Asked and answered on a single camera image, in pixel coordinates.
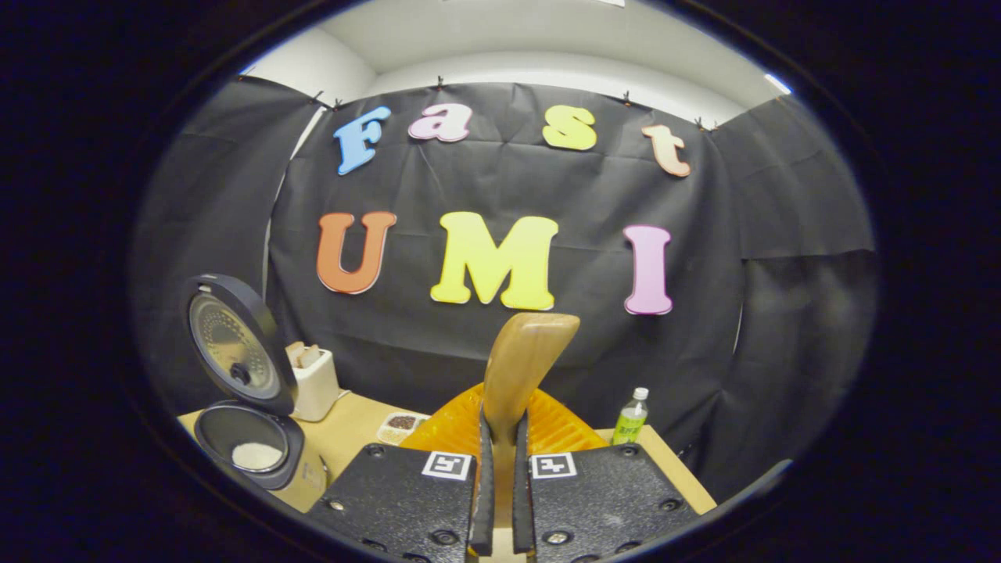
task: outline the small tray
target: small tray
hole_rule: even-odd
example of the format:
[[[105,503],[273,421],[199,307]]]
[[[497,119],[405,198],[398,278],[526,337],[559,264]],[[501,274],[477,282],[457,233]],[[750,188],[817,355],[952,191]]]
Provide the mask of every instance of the small tray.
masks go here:
[[[382,425],[378,427],[375,438],[383,444],[399,446],[400,442],[413,434],[413,431],[420,426],[420,423],[429,418],[427,415],[418,415],[415,413],[391,413],[382,421]]]

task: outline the rice cooker lid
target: rice cooker lid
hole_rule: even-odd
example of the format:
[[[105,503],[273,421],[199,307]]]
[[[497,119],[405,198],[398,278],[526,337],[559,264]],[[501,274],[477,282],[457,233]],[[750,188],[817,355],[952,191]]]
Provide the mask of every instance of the rice cooker lid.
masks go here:
[[[188,278],[183,293],[188,336],[212,382],[270,414],[290,415],[295,374],[260,296],[243,282],[218,273]]]

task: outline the white wall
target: white wall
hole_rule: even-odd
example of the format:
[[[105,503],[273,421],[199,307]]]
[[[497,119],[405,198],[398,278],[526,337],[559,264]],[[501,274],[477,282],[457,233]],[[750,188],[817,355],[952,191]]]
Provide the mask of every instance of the white wall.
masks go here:
[[[441,75],[445,84],[521,82],[563,86],[630,99],[689,121],[723,123],[747,108],[713,90],[687,80],[610,59],[551,52],[478,53],[425,61],[378,75],[364,97],[431,86]]]
[[[334,98],[350,101],[365,97],[375,71],[354,51],[329,33],[313,27],[249,65],[249,76],[266,78],[295,88],[333,105]]]

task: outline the bottle label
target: bottle label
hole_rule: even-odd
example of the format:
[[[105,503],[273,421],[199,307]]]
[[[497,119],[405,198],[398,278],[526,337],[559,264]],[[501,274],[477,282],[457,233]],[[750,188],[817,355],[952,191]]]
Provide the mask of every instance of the bottle label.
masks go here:
[[[612,435],[612,445],[631,444],[636,442],[636,437],[643,428],[643,423],[647,422],[647,417],[642,419],[632,419],[625,415],[619,415],[619,422],[616,423],[616,433]]]

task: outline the ceiling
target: ceiling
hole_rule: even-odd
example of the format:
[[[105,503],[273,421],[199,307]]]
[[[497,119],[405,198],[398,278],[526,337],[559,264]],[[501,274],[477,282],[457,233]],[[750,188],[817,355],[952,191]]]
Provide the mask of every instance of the ceiling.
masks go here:
[[[744,107],[775,97],[765,71],[649,2],[372,0],[320,24],[379,74],[446,57],[551,51],[628,62]]]

